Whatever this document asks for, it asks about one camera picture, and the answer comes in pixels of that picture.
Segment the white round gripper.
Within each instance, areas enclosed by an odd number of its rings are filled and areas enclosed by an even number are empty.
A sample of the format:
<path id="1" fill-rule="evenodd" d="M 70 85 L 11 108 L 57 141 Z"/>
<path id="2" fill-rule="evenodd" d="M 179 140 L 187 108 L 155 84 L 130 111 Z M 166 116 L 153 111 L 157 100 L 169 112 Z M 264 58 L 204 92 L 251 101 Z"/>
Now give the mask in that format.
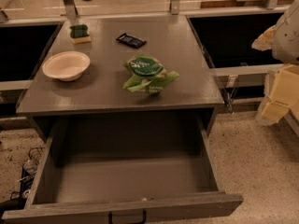
<path id="1" fill-rule="evenodd" d="M 299 64 L 299 0 L 294 0 L 276 26 L 266 29 L 251 47 L 260 51 L 272 49 L 275 59 L 292 63 L 267 75 L 261 115 L 277 123 L 299 100 L 299 66 L 296 65 Z"/>

